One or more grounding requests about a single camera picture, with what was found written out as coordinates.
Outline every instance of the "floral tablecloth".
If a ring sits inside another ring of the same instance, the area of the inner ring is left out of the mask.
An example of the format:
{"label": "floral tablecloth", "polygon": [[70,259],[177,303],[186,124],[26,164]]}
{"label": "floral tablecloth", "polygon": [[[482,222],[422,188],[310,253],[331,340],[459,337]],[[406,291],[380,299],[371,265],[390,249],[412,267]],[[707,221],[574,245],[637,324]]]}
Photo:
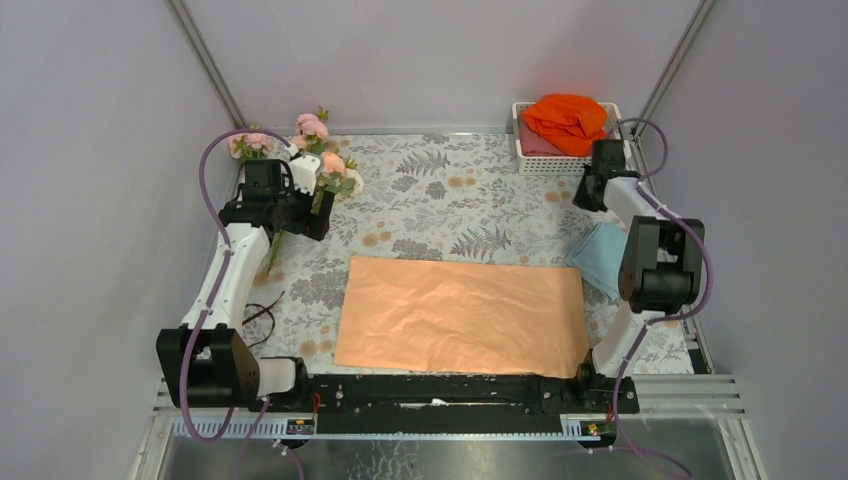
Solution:
{"label": "floral tablecloth", "polygon": [[[365,179],[365,193],[337,203],[322,242],[287,235],[269,274],[254,280],[250,303],[271,304],[276,329],[258,356],[303,357],[311,373],[400,373],[333,364],[353,255],[499,265],[564,266],[569,249],[596,222],[621,221],[571,204],[579,177],[520,176],[507,135],[351,135],[337,137]],[[590,342],[617,310],[584,281]],[[256,310],[249,307],[248,313]],[[245,342],[271,327],[263,316]],[[656,327],[636,373],[692,373],[676,322]]]}

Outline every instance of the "white basket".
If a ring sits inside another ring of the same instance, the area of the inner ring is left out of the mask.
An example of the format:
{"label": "white basket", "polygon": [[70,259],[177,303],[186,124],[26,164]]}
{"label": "white basket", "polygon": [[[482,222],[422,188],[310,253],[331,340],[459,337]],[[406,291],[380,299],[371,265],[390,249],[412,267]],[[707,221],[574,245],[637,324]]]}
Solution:
{"label": "white basket", "polygon": [[[521,175],[583,175],[583,165],[592,163],[592,157],[525,157],[521,152],[521,138],[519,138],[519,115],[533,102],[519,102],[512,104],[512,132],[515,137],[515,158],[518,159],[518,173]],[[612,135],[612,138],[621,140],[621,112],[618,105],[608,102],[598,102],[607,111],[607,123],[604,130]],[[624,159],[630,158],[630,144],[624,142]]]}

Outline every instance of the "orange paper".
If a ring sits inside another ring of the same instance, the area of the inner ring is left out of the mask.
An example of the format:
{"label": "orange paper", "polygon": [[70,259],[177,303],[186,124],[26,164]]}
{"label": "orange paper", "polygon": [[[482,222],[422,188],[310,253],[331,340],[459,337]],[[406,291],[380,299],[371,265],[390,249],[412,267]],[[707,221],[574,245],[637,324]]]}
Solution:
{"label": "orange paper", "polygon": [[576,268],[353,257],[335,363],[570,378],[588,351]]}

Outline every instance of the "flower stem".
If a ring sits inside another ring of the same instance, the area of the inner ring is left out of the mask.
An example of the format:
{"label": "flower stem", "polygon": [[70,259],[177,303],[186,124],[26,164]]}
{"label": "flower stem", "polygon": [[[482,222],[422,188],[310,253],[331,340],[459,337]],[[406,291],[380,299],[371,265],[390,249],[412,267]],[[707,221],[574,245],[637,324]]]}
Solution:
{"label": "flower stem", "polygon": [[274,241],[271,242],[271,253],[268,257],[268,266],[265,267],[265,275],[271,273],[271,269],[274,268],[274,260],[277,259],[277,253],[280,251],[280,244],[283,243],[283,237],[286,236],[286,232],[280,232],[274,237]]}

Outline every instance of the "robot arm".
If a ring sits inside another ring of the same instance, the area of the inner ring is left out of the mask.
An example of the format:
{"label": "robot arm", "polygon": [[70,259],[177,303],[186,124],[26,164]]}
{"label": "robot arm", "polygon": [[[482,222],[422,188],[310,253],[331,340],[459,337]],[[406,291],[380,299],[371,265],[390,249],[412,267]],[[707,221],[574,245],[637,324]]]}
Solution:
{"label": "robot arm", "polygon": [[[242,318],[253,276],[275,234],[288,231],[315,240],[326,235],[334,195],[325,191],[318,213],[312,213],[316,178],[322,167],[320,157],[311,154],[296,154],[288,162],[245,162],[236,198],[218,214],[230,245],[218,235],[214,257],[192,308],[179,328],[162,330],[156,340],[174,405],[180,405],[180,368],[186,345],[204,312],[206,320],[188,370],[186,398],[190,406],[249,406],[258,395],[286,392],[294,386],[295,362],[254,358],[242,340]],[[206,348],[208,356],[201,354]]]}
{"label": "robot arm", "polygon": [[[617,374],[622,358],[648,322],[694,303],[701,285],[700,250],[639,194],[637,177],[626,170],[620,140],[595,142],[592,164],[586,167],[574,199],[576,206],[586,210],[613,211],[630,232],[618,278],[622,302],[609,331],[592,349],[594,369],[606,377]],[[703,223],[683,222],[703,239]],[[659,260],[661,251],[672,260]]]}

